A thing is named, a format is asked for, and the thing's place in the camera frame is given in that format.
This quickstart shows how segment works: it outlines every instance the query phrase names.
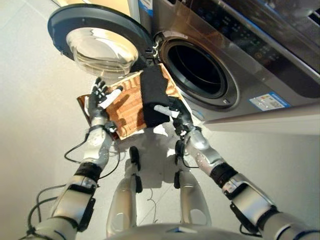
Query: washing machine door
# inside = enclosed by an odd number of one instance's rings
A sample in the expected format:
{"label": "washing machine door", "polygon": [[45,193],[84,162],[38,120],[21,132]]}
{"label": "washing machine door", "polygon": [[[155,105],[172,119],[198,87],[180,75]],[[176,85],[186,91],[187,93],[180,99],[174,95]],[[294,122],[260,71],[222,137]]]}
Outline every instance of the washing machine door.
{"label": "washing machine door", "polygon": [[81,69],[116,79],[153,61],[153,40],[131,17],[94,4],[71,4],[48,20],[54,46]]}

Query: gray floor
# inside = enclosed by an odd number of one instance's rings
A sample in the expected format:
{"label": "gray floor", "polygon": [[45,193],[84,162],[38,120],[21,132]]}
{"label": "gray floor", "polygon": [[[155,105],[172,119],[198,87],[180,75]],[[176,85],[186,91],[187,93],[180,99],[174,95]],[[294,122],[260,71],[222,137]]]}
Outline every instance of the gray floor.
{"label": "gray floor", "polygon": [[[0,239],[22,237],[38,191],[63,184],[72,176],[77,165],[66,162],[63,154],[82,141],[88,128],[76,97],[87,94],[95,78],[52,45],[47,20],[55,8],[49,0],[0,2]],[[77,240],[105,238],[112,195],[124,175],[132,145],[140,150],[144,187],[137,195],[138,225],[180,221],[179,191],[173,187],[176,137],[170,124],[163,127],[165,131],[162,126],[148,129],[119,144],[120,165],[99,183],[91,223]],[[210,132],[206,128],[203,132],[280,210],[319,227],[319,136]],[[81,149],[72,155],[76,159],[81,156]],[[110,158],[105,173],[116,160],[117,156]],[[197,169],[193,173],[207,199],[213,225],[237,232],[239,223],[229,201],[210,178]],[[151,195],[156,208],[149,200]],[[49,208],[49,204],[42,208],[44,216]]]}

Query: front-loading washing machine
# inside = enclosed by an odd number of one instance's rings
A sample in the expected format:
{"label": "front-loading washing machine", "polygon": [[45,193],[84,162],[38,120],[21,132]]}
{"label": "front-loading washing machine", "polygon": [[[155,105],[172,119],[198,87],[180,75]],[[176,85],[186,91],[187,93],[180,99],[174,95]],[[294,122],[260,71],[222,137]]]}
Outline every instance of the front-loading washing machine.
{"label": "front-loading washing machine", "polygon": [[93,4],[59,8],[48,31],[61,54],[106,79],[163,62],[202,121],[319,102],[317,70],[222,1],[143,2],[149,31]]}
{"label": "front-loading washing machine", "polygon": [[313,33],[319,26],[301,33],[279,14],[264,23],[261,12],[274,11],[257,0],[150,2],[139,1],[141,24],[201,120],[319,102],[320,41]]}

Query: blue sticker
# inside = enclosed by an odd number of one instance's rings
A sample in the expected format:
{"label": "blue sticker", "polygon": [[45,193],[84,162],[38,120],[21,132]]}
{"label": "blue sticker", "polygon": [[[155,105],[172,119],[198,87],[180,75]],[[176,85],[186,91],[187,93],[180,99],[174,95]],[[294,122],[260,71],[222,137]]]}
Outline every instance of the blue sticker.
{"label": "blue sticker", "polygon": [[282,109],[291,107],[289,103],[283,100],[275,92],[271,91],[261,96],[256,96],[249,99],[249,101],[262,111],[269,111],[274,109]]}
{"label": "blue sticker", "polygon": [[151,17],[154,16],[152,1],[153,0],[138,0],[139,8],[143,9]]}
{"label": "blue sticker", "polygon": [[285,100],[283,100],[279,95],[277,95],[274,91],[269,92],[269,94],[274,97],[276,100],[278,100],[285,108],[291,107],[289,103],[287,103]]}

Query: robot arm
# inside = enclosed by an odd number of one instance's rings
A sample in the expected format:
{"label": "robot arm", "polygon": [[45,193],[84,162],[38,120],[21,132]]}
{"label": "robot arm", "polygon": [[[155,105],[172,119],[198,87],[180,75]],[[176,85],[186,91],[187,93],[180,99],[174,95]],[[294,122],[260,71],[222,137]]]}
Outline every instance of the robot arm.
{"label": "robot arm", "polygon": [[260,188],[234,170],[210,146],[201,129],[193,126],[190,113],[183,115],[186,107],[179,107],[177,99],[171,102],[171,109],[181,113],[173,120],[173,125],[184,142],[184,149],[194,158],[198,167],[222,189],[223,194],[231,201],[231,210],[249,232],[260,232],[265,240],[319,239],[317,229],[306,226],[287,213],[279,212]]}
{"label": "robot arm", "polygon": [[105,83],[97,79],[89,98],[91,127],[83,160],[55,201],[50,218],[29,229],[30,239],[74,240],[77,232],[87,229],[96,202],[93,196],[97,182],[109,160],[113,142],[111,133],[116,130],[115,124],[108,120],[105,108],[122,89],[119,87],[110,94],[111,97],[106,96]]}

